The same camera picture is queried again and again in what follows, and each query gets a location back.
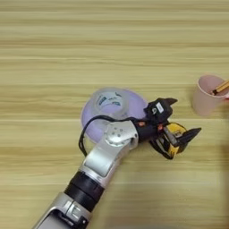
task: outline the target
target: silver robot arm segment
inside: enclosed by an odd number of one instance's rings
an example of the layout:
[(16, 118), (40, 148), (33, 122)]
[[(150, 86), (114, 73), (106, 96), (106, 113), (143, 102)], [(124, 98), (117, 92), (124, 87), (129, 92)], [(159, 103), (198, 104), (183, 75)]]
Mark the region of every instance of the silver robot arm segment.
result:
[(65, 192), (56, 197), (33, 229), (85, 229), (121, 159), (138, 143), (132, 121), (108, 124), (103, 138), (85, 158)]

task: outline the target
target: pink mug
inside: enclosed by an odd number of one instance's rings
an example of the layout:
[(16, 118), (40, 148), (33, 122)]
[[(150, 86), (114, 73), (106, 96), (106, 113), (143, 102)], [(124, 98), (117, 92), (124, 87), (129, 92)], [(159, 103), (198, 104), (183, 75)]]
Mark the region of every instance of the pink mug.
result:
[(229, 89), (221, 91), (216, 96), (210, 94), (213, 89), (223, 82), (223, 79), (215, 75), (204, 75), (199, 78), (192, 100), (192, 107), (198, 115), (210, 115), (223, 100), (228, 98)]

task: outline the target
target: wood grain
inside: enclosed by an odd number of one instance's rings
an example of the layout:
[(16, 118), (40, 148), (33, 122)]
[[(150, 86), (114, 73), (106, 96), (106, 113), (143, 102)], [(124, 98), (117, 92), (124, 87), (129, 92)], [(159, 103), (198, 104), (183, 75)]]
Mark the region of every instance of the wood grain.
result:
[[(227, 0), (0, 1), (0, 228), (31, 228), (83, 156), (81, 109), (103, 87), (175, 97), (202, 132), (174, 161), (123, 160), (89, 228), (229, 227), (229, 106), (193, 113), (200, 75), (228, 79)], [(88, 149), (93, 144), (87, 142)]]

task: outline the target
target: table surface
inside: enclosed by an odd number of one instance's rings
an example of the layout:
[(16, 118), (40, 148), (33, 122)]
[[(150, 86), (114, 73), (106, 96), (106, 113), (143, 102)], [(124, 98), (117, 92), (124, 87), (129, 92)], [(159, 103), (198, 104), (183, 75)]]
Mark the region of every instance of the table surface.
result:
[(174, 97), (202, 127), (174, 161), (148, 143), (123, 160), (89, 228), (228, 228), (228, 104), (191, 109), (200, 75), (229, 75), (227, 0), (0, 2), (0, 228), (31, 228), (83, 160), (81, 109), (97, 89)]

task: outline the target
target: robotic arm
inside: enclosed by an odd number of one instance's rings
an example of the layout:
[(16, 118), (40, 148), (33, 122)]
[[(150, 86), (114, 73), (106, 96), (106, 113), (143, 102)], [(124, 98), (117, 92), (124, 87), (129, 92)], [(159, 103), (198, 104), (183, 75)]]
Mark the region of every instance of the robotic arm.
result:
[(167, 118), (176, 100), (159, 98), (145, 109), (146, 118), (115, 121), (107, 125), (100, 142), (90, 151), (79, 171), (61, 192), (33, 229), (85, 229), (91, 212), (109, 184), (122, 158), (144, 140), (151, 140), (153, 147), (165, 150), (161, 140), (164, 136), (174, 148), (187, 145), (200, 128), (174, 134), (167, 127)]

